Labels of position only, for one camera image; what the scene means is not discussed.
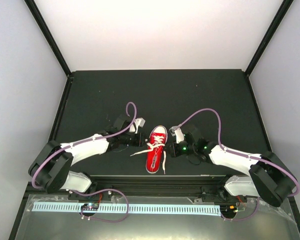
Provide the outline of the white shoelace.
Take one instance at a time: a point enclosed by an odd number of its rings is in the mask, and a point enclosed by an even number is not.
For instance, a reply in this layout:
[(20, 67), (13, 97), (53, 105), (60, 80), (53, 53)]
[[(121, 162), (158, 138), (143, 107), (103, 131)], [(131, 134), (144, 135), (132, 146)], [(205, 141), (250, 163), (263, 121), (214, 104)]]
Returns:
[(160, 166), (162, 166), (163, 173), (166, 174), (167, 153), (165, 151), (165, 146), (168, 140), (167, 136), (166, 133), (153, 132), (149, 137), (150, 141), (146, 144), (147, 149), (135, 152), (131, 157), (147, 154), (145, 163), (146, 171), (150, 174), (155, 174), (160, 169)]

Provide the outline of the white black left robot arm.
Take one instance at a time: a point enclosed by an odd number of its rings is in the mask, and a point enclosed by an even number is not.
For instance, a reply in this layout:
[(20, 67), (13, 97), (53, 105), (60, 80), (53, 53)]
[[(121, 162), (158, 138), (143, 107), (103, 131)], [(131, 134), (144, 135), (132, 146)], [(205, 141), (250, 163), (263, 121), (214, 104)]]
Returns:
[(123, 146), (141, 147), (146, 136), (141, 131), (146, 120), (142, 117), (132, 120), (127, 115), (119, 116), (114, 125), (99, 131), (91, 137), (71, 143), (49, 141), (28, 169), (34, 185), (47, 193), (59, 190), (79, 192), (85, 199), (93, 199), (98, 188), (84, 172), (71, 171), (80, 161), (95, 155), (102, 155)]

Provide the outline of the red canvas sneaker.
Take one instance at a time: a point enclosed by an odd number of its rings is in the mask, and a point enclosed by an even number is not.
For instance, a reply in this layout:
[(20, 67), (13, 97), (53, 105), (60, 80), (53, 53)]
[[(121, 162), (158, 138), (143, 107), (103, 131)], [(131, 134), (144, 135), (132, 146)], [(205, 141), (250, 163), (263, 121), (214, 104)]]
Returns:
[(164, 147), (168, 141), (168, 131), (162, 126), (156, 126), (149, 135), (146, 170), (150, 174), (158, 172), (162, 158), (165, 160)]

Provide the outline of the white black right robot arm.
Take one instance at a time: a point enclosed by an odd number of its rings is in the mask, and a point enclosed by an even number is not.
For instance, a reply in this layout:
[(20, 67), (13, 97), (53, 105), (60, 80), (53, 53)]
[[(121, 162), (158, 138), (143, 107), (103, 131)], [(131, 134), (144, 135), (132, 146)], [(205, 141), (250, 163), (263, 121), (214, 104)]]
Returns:
[(243, 174), (230, 176), (218, 187), (218, 198), (224, 202), (234, 196), (249, 196), (280, 207), (298, 189), (295, 176), (271, 151), (255, 154), (220, 146), (204, 139), (192, 124), (184, 128), (173, 126), (169, 132), (175, 137), (175, 141), (166, 146), (171, 157), (193, 156), (202, 163), (227, 167)]

